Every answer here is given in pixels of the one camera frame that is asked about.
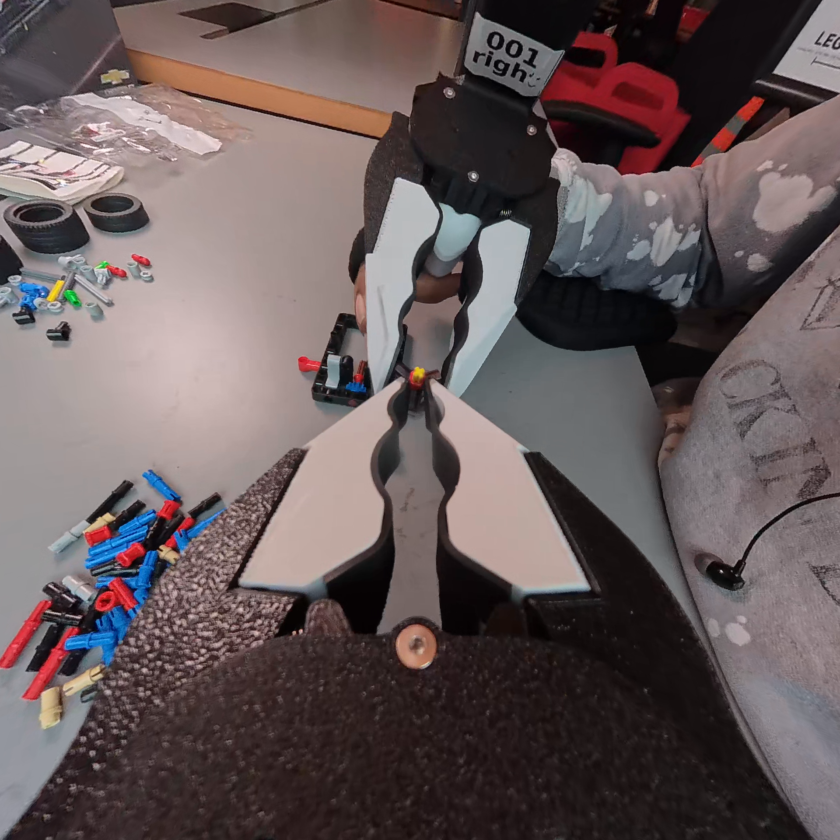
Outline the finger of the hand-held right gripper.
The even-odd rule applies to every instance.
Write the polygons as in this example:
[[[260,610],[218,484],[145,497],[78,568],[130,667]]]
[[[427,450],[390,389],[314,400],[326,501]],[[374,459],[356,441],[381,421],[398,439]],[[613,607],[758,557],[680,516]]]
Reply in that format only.
[[[513,318],[529,240],[527,226],[502,219],[483,227],[466,252],[465,300],[445,359],[445,386],[456,396],[463,395]]]
[[[425,187],[394,181],[374,249],[365,260],[367,361],[375,393],[392,376],[419,269],[439,226],[440,210]]]

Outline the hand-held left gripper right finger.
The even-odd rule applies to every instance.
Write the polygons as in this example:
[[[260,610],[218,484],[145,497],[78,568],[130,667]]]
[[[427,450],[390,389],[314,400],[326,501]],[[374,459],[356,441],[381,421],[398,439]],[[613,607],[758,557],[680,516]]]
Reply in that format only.
[[[529,451],[437,381],[427,386],[427,428],[444,489],[438,534],[446,548],[515,599],[590,592]]]

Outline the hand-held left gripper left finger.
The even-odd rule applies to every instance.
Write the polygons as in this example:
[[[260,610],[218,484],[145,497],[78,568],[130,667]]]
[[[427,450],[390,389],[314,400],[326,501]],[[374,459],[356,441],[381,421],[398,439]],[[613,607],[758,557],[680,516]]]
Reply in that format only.
[[[385,485],[400,459],[403,380],[311,440],[238,578],[251,590],[324,595],[388,533]]]

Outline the black toy frame assembly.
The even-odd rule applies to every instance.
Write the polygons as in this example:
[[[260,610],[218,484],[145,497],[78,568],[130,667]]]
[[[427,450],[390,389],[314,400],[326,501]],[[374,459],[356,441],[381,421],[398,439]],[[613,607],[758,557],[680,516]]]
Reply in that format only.
[[[327,346],[320,360],[302,356],[298,359],[300,372],[314,373],[311,396],[316,402],[355,408],[374,396],[372,368],[369,361],[354,362],[344,352],[349,332],[358,332],[356,317],[340,313],[333,324]]]

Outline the person's right forearm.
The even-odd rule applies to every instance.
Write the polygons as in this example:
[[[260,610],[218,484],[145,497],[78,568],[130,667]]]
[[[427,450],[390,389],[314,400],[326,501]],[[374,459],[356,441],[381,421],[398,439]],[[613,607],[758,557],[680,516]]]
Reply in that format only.
[[[555,151],[559,226],[545,269],[675,310],[771,294],[839,214],[839,97],[693,168],[620,175]]]

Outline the grey desk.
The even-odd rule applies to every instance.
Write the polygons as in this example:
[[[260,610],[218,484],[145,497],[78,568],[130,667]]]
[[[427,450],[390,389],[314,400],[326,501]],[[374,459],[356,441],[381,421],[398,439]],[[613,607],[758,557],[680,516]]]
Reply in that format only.
[[[298,358],[353,309],[348,257],[375,143],[230,106],[248,129],[209,159],[130,169],[150,225],[91,231],[90,259],[150,258],[93,321],[18,326],[2,311],[2,648],[48,581],[77,573],[80,541],[48,546],[122,480],[146,504],[154,469],[194,504],[227,505],[290,448],[341,419],[312,400]],[[463,399],[543,453],[636,543],[696,623],[659,493],[661,417],[632,349],[550,347],[513,320]]]

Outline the person's right hand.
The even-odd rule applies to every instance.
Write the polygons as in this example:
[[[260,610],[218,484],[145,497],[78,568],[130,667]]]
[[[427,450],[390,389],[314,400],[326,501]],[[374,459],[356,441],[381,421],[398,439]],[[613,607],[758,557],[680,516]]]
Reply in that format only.
[[[438,303],[456,297],[459,292],[460,273],[449,273],[435,277],[422,272],[416,281],[415,300],[422,303]],[[353,282],[353,311],[358,329],[366,334],[366,306],[365,306],[365,265],[362,265]]]

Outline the wood-edged grey table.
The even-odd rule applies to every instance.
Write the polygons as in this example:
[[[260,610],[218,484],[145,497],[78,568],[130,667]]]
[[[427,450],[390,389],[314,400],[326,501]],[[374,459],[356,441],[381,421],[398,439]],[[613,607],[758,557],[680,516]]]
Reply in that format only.
[[[134,73],[200,98],[379,138],[415,88],[453,74],[464,26],[392,2],[247,2],[234,29],[187,12],[217,2],[124,5],[114,15]]]

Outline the pile of small toy pins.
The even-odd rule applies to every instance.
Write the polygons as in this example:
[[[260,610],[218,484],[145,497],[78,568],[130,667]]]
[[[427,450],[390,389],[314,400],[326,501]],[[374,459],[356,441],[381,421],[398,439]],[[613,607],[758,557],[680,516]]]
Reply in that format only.
[[[31,675],[22,700],[38,703],[38,725],[60,724],[65,702],[91,701],[118,648],[153,589],[224,511],[219,493],[184,507],[182,496],[156,471],[143,481],[160,499],[142,499],[119,509],[134,483],[121,482],[87,518],[49,546],[59,553],[83,543],[83,569],[47,582],[37,602],[2,650],[6,671],[26,657]]]

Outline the dark flat sheet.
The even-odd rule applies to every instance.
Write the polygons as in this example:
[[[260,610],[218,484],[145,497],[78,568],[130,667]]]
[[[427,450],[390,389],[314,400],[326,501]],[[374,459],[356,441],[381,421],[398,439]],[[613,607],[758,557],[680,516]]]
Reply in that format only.
[[[293,6],[279,12],[270,12],[261,7],[253,7],[240,2],[218,3],[181,11],[178,14],[201,23],[215,25],[222,34],[233,34],[252,28],[290,14],[295,14],[308,7],[308,3]]]

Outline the person's grey sweatshirt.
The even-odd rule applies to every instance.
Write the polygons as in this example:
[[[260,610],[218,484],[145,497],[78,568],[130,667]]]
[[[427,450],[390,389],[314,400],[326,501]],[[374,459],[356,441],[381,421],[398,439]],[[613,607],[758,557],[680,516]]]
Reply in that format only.
[[[839,834],[838,498],[761,536],[740,591],[710,581],[698,557],[735,564],[771,519],[838,492],[838,269],[835,231],[721,353],[659,468],[722,674],[813,838]]]

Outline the crumpled clear plastic bags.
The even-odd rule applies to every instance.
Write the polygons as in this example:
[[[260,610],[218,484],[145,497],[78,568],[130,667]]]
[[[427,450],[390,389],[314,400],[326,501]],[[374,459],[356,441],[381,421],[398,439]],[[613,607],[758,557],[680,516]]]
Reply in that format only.
[[[10,108],[2,125],[115,165],[207,159],[251,131],[216,107],[158,84],[85,92]]]

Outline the cluster of mixed toy parts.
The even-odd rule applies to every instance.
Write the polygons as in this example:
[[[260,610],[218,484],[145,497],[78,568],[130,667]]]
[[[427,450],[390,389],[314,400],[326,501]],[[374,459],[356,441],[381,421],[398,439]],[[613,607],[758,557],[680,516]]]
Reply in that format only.
[[[135,254],[121,265],[91,262],[80,253],[64,255],[57,258],[55,270],[23,265],[21,275],[2,286],[2,306],[30,306],[35,314],[85,311],[92,320],[101,320],[115,306],[114,291],[131,281],[155,282],[149,259]]]

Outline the black-framed tag sign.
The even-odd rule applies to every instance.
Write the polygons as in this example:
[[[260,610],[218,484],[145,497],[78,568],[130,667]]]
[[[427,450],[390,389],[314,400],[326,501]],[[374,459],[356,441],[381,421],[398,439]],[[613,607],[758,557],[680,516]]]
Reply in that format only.
[[[797,112],[838,95],[839,2],[801,2],[750,90]]]

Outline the striped sticker sheet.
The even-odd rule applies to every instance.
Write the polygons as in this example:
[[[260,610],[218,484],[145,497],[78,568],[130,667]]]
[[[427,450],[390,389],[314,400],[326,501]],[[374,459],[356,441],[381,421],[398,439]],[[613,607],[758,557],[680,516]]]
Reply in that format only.
[[[2,141],[1,194],[78,204],[120,184],[124,169],[26,140]]]

